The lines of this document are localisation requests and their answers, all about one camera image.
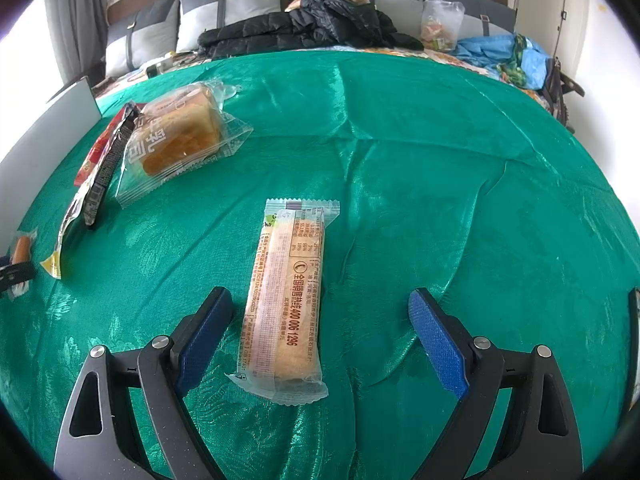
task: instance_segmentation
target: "blue gripper pad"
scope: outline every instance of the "blue gripper pad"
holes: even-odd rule
[[[231,293],[225,288],[180,352],[179,373],[174,383],[176,394],[179,397],[184,397],[189,390],[200,384],[213,352],[216,351],[218,343],[220,343],[220,339],[231,321],[233,310]]]
[[[469,382],[466,380],[465,362],[458,347],[417,290],[409,296],[408,311],[409,320],[440,383],[458,399],[462,398],[469,388]]]

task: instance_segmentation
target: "red snack package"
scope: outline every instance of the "red snack package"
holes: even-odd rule
[[[142,108],[146,103],[138,103],[138,106]],[[104,131],[95,139],[94,145],[87,153],[84,158],[84,162],[80,169],[78,170],[78,174],[76,174],[76,178],[74,179],[74,186],[82,186],[82,183],[87,179],[87,177],[94,170],[96,164],[100,160],[100,156],[104,151],[104,147],[107,145],[107,141],[111,136],[111,133],[116,129],[120,121],[122,120],[122,113],[124,112],[124,106],[120,109],[120,111],[113,117],[113,119],[107,124],[107,127]]]

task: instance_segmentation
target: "bread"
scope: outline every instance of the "bread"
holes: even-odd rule
[[[210,155],[220,146],[221,124],[210,89],[198,83],[188,85],[145,107],[129,141],[137,151],[130,151],[129,158],[131,153],[140,155],[143,170],[151,176],[177,162],[190,162],[198,153]]]

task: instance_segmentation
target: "plastic bag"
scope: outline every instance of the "plastic bag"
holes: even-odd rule
[[[338,201],[267,200],[228,375],[243,390],[287,406],[328,395],[316,341],[324,229],[339,214]]]
[[[102,188],[102,192],[106,190],[109,185],[108,181],[111,180],[111,177],[113,176],[114,166],[111,166],[111,164],[115,165],[117,164],[117,161],[120,160],[126,146],[126,142],[132,134],[134,120],[139,116],[139,114],[140,110],[135,103],[129,102],[125,105],[122,120],[116,129],[110,133],[107,144],[100,154],[100,160],[98,160],[98,163],[91,170],[89,177],[87,177],[87,179],[80,185],[80,189],[76,191],[73,200],[66,208],[65,215],[62,217],[60,229],[58,230],[56,243],[53,246],[53,252],[49,258],[40,262],[40,265],[44,270],[57,280],[62,279],[60,257],[62,254],[62,241],[65,237],[66,230],[69,229],[69,226],[73,221],[80,216],[80,213],[84,209],[87,196],[90,196],[90,191],[95,189],[94,184],[99,184]],[[106,178],[104,182],[97,182],[100,175]],[[90,196],[90,202],[93,204],[90,213],[95,220],[95,214],[97,213],[97,208],[102,202],[102,196],[100,194],[98,194],[98,196]]]
[[[31,247],[38,237],[38,228],[35,228],[30,233],[18,231],[14,235],[14,239],[11,242],[9,248],[9,254],[11,254],[10,264],[20,264],[22,262],[28,262],[31,260]],[[8,296],[10,300],[19,298],[21,295],[29,291],[29,282],[16,283],[9,288]]]
[[[145,104],[146,103],[138,103],[138,107],[142,108]],[[111,119],[109,124],[107,124],[107,127],[100,134],[100,136],[95,139],[94,145],[89,150],[89,153],[87,153],[82,166],[80,166],[80,169],[78,170],[78,174],[76,174],[76,178],[74,179],[74,186],[81,186],[82,183],[87,180],[89,175],[91,175],[91,172],[94,170],[95,165],[98,164],[98,161],[100,160],[100,156],[102,155],[107,142],[109,142],[111,134],[122,121],[122,114],[124,113],[125,108],[126,105],[120,109],[120,111],[113,117],[113,119]]]
[[[420,33],[422,44],[430,50],[454,50],[464,17],[465,6],[460,2],[425,0]]]
[[[222,111],[238,92],[192,83],[146,104],[122,158],[116,199],[124,208],[173,177],[233,155],[253,128]]]

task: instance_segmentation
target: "sausage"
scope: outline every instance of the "sausage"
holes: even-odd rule
[[[12,264],[20,264],[31,260],[31,238],[21,236],[15,243],[14,254],[11,257]]]

